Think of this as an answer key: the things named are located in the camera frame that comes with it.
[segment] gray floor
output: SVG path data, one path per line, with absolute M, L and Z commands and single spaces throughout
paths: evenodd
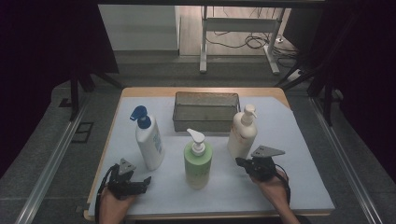
M 224 51 L 214 52 L 213 56 L 208 58 L 207 73 L 201 75 L 199 58 L 194 56 L 194 53 L 186 54 L 191 56 L 116 52 L 120 74 L 110 75 L 129 87 L 272 87 L 288 71 L 288 68 L 280 66 L 281 74 L 272 75 L 268 63 L 262 57 L 262 52 L 256 56 L 255 53 L 253 55 L 247 53 L 246 55 L 249 56 L 214 56 L 227 54 Z M 86 204 L 88 195 L 121 93 L 102 79 L 92 77 L 96 84 L 95 91 L 81 92 L 84 99 L 85 97 L 89 99 L 81 122 L 93 122 L 92 134 L 87 143 L 71 143 L 67 147 L 49 189 L 42 203 L 37 207 L 34 223 L 92 223 L 85 220 L 82 213 L 88 208 Z M 287 91 L 286 94 L 336 207 L 327 217 L 308 218 L 312 223 L 318 224 L 370 223 L 362 209 L 364 204 L 359 201 L 357 192 L 351 187 L 342 163 L 337 159 L 332 141 L 320 123 L 312 100 L 305 93 L 308 85 L 309 80 Z M 53 90 L 52 101 L 45 116 L 20 156 L 0 179 L 0 223 L 15 222 L 51 153 L 62 138 L 70 116 L 69 107 L 59 107 L 63 98 L 70 98 L 70 87 L 67 82 Z M 350 127 L 337 103 L 332 106 L 332 121 L 332 129 L 382 218 L 382 223 L 396 223 L 395 184 L 370 149 Z M 75 140 L 80 137 L 78 134 L 74 135 Z M 154 223 L 154 221 L 137 222 Z M 264 223 L 262 219 L 206 220 L 205 222 Z

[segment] bottle label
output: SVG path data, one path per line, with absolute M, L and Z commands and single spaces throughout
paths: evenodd
M 163 146 L 161 144 L 161 137 L 158 133 L 154 134 L 154 137 L 152 138 L 152 141 L 154 142 L 155 148 L 157 149 L 158 153 L 163 152 Z

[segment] white pump cap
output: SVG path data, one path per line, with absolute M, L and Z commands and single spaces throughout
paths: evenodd
M 193 129 L 187 129 L 187 132 L 191 134 L 191 137 L 194 140 L 194 144 L 192 144 L 192 154 L 195 156 L 202 156 L 205 152 L 204 134 Z
M 256 107 L 254 105 L 245 105 L 244 115 L 241 118 L 242 123 L 250 125 L 253 122 L 253 116 L 257 118 Z

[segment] pump bottle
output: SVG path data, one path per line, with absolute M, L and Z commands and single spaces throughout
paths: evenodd
M 257 118 L 256 107 L 245 105 L 244 112 L 239 112 L 233 116 L 233 126 L 228 138 L 227 148 L 231 156 L 246 159 L 257 135 L 257 128 L 254 123 Z
M 187 183 L 193 189 L 203 188 L 209 181 L 212 162 L 212 146 L 205 142 L 205 136 L 193 129 L 188 129 L 193 141 L 184 148 L 184 165 Z
M 135 136 L 146 166 L 150 171 L 157 169 L 163 162 L 164 151 L 155 117 L 148 115 L 147 109 L 140 105 L 130 119 L 137 120 Z

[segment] wall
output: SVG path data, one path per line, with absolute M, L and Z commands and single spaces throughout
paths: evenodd
M 178 50 L 178 6 L 99 6 L 113 50 Z

